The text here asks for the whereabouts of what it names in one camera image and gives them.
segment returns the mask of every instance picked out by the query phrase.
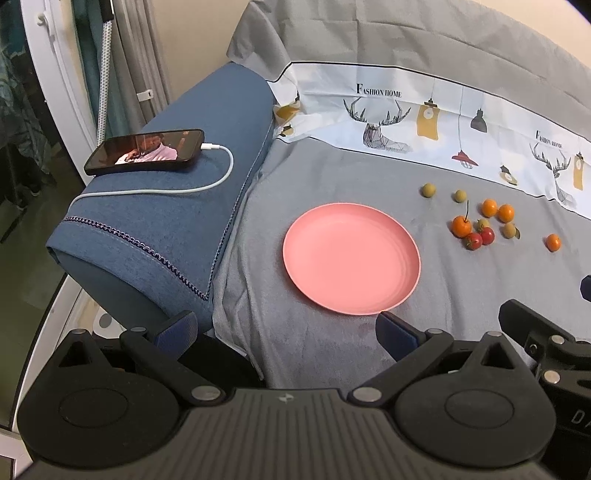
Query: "cherry tomato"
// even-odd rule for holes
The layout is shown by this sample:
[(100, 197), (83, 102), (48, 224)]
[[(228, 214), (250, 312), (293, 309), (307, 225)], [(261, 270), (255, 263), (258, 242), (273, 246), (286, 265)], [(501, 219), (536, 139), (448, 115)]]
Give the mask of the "cherry tomato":
[(496, 215), (500, 222), (509, 223), (512, 222), (513, 218), (515, 217), (515, 210), (511, 205), (506, 203), (499, 207), (499, 211), (496, 213)]
[(472, 231), (472, 222), (466, 217), (459, 215), (453, 219), (452, 233), (458, 238), (464, 238)]
[(495, 241), (495, 231), (489, 226), (482, 229), (480, 236), (482, 237), (482, 245), (490, 245)]
[(482, 237), (479, 233), (472, 232), (464, 240), (468, 250), (477, 250), (482, 246)]
[(486, 199), (480, 206), (480, 211), (487, 218), (494, 217), (498, 209), (499, 207), (496, 206), (496, 202), (493, 199)]
[(551, 252), (557, 252), (560, 249), (561, 245), (562, 245), (562, 242), (560, 241), (560, 237), (558, 235), (556, 235), (555, 233), (552, 233), (546, 239), (546, 247)]

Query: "phone screen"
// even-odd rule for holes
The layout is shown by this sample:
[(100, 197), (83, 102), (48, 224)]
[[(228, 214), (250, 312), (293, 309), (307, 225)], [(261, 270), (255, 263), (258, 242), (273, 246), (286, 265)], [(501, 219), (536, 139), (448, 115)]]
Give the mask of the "phone screen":
[(140, 164), (147, 169), (148, 163), (176, 163), (190, 160), (198, 152), (203, 142), (203, 131), (184, 130), (171, 132), (155, 132), (125, 137), (113, 137), (105, 140), (95, 150), (85, 165), (87, 173), (96, 174), (97, 170), (115, 170), (109, 167), (118, 167), (116, 170), (130, 170), (125, 166)]

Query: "white cable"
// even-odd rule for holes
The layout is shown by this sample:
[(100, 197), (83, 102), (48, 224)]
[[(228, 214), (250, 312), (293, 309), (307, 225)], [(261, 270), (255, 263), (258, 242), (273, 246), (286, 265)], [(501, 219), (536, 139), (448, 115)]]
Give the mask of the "white cable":
[(218, 185), (221, 185), (224, 181), (226, 181), (226, 179), (230, 176), (230, 173), (232, 173), (232, 169), (234, 168), (234, 155), (232, 155), (232, 152), (230, 151), (229, 148), (224, 147), (223, 145), (215, 145), (215, 144), (211, 144), (211, 143), (204, 143), (201, 145), (201, 150), (217, 150), (217, 149), (225, 150), (227, 152), (228, 156), (230, 157), (230, 165), (228, 167), (227, 172), (224, 174), (224, 176), (221, 179), (219, 179), (218, 181), (215, 181), (213, 183), (210, 183), (209, 185), (205, 185), (203, 187), (196, 187), (193, 189), (185, 189), (185, 190), (141, 189), (141, 190), (117, 190), (115, 192), (82, 193), (82, 194), (78, 195), (78, 197), (76, 197), (74, 200), (72, 200), (72, 203), (68, 207), (68, 210), (70, 208), (72, 208), (72, 205), (74, 205), (74, 203), (76, 203), (78, 200), (83, 199), (83, 198), (88, 198), (88, 197), (111, 197), (111, 196), (118, 196), (118, 195), (136, 195), (138, 193), (151, 193), (151, 194), (157, 194), (157, 195), (183, 195), (186, 193), (204, 192), (205, 190), (215, 188)]

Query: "person on phone screen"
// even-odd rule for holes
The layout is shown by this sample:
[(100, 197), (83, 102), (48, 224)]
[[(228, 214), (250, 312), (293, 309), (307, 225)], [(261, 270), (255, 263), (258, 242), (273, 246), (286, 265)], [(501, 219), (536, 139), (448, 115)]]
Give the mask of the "person on phone screen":
[(121, 165), (130, 162), (176, 160), (177, 151), (162, 143), (162, 134), (144, 135), (138, 142), (138, 148), (121, 155), (115, 163)]

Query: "smartphone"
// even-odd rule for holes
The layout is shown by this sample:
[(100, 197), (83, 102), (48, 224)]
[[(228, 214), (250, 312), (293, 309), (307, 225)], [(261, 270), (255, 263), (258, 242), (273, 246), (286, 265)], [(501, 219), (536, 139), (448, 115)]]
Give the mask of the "smartphone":
[(203, 130), (173, 130), (126, 135), (105, 140), (84, 165), (87, 175), (122, 171), (177, 170), (191, 165), (201, 152)]

